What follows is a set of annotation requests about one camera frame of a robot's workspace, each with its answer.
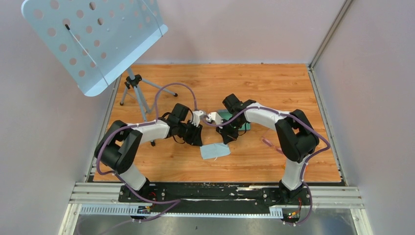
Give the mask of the grey glasses case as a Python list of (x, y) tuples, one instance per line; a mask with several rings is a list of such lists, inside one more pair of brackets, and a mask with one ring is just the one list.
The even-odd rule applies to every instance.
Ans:
[[(218, 110), (217, 113), (222, 118), (222, 122), (229, 121), (233, 115), (226, 109)], [(239, 116), (236, 120), (233, 121), (233, 125), (236, 124), (240, 125), (240, 128), (238, 129), (238, 133), (242, 134), (243, 132), (247, 132), (251, 130), (251, 125), (241, 119), (241, 116)]]

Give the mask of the light blue cleaning cloth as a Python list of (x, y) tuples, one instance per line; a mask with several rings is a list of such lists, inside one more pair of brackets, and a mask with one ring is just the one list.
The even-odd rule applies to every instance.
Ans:
[(201, 157), (204, 160), (216, 159), (231, 154), (231, 150), (227, 144), (212, 143), (200, 147)]

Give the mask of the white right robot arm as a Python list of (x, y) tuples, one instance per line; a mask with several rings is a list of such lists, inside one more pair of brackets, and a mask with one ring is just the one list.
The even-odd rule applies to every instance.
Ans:
[(207, 121), (216, 124), (216, 131), (225, 144), (237, 140), (239, 129), (247, 123), (260, 124), (276, 132), (281, 152), (286, 157), (279, 197), (288, 205), (298, 200), (306, 158), (312, 156), (322, 139), (305, 113), (299, 109), (292, 112), (272, 109), (251, 99), (242, 102), (235, 94), (228, 95), (223, 105), (231, 118), (223, 119), (217, 112), (211, 112)]

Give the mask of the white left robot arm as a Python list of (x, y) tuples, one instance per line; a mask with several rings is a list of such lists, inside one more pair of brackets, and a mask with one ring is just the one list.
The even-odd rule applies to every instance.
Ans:
[(97, 145), (94, 157), (128, 184), (131, 196), (145, 202), (150, 196), (149, 180), (134, 165), (139, 146), (157, 139), (180, 138), (192, 146), (202, 146), (200, 124), (204, 111), (191, 111), (177, 103), (171, 112), (151, 122), (127, 124), (121, 120), (112, 123)]

